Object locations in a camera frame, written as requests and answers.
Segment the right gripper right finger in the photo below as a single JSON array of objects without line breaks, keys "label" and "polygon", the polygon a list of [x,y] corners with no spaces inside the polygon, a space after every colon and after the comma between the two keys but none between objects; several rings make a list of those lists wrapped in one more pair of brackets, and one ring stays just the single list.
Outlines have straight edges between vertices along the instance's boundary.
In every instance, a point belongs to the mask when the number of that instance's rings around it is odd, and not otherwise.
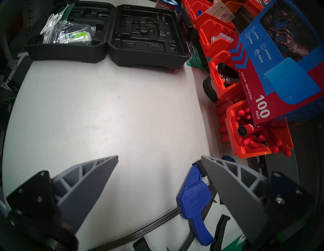
[{"label": "right gripper right finger", "polygon": [[201,163],[248,241],[268,241],[309,211],[313,197],[284,173],[267,178],[253,169],[210,156]]}]

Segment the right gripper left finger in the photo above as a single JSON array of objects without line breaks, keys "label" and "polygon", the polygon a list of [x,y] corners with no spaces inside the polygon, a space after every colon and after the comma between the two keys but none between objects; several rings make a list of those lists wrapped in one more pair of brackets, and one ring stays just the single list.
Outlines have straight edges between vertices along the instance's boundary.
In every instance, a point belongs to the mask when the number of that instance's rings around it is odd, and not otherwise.
[{"label": "right gripper left finger", "polygon": [[117,155],[95,159],[53,178],[49,171],[39,171],[11,192],[6,201],[13,212],[42,222],[66,223],[78,231],[117,163]]}]

